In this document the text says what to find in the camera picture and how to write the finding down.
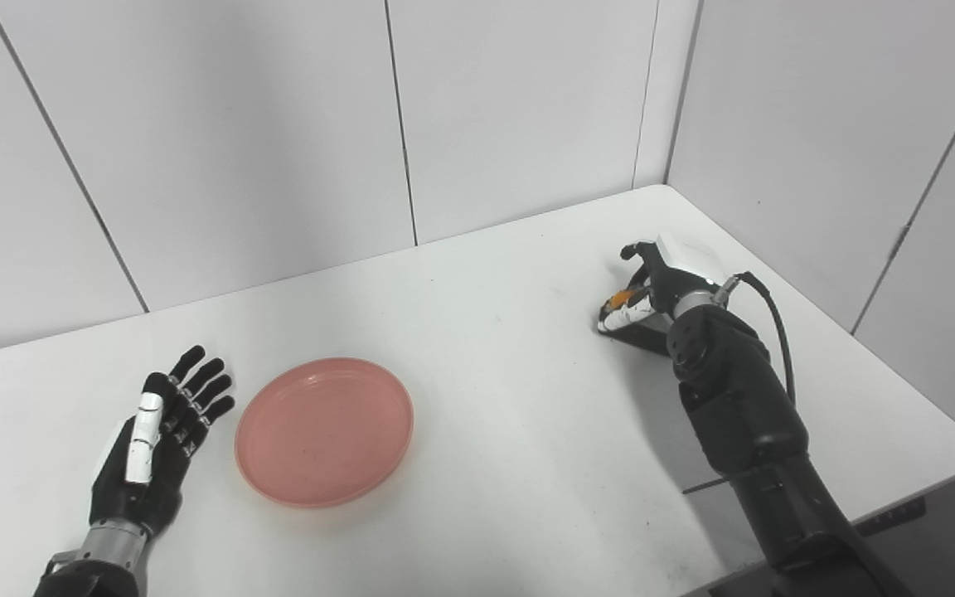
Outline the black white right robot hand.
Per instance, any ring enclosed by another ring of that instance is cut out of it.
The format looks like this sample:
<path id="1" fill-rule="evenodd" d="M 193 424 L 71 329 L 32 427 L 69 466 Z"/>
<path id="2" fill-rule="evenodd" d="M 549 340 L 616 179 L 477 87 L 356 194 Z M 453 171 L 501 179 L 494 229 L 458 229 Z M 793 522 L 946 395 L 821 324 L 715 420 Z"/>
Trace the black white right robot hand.
<path id="1" fill-rule="evenodd" d="M 640 265 L 625 289 L 600 306 L 596 330 L 602 335 L 662 342 L 686 310 L 727 304 L 730 284 L 720 262 L 697 243 L 659 235 L 625 245 L 620 257 Z"/>

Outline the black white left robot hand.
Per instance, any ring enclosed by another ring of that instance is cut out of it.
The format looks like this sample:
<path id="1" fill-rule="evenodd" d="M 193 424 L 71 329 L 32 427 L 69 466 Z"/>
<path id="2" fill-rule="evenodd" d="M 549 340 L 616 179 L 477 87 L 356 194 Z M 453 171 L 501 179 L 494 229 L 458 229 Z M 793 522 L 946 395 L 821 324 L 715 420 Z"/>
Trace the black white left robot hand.
<path id="1" fill-rule="evenodd" d="M 210 428 L 234 408 L 234 385 L 202 345 L 170 371 L 145 378 L 135 415 L 122 423 L 91 488 L 90 525 L 126 521 L 155 537 L 174 521 L 182 484 Z"/>

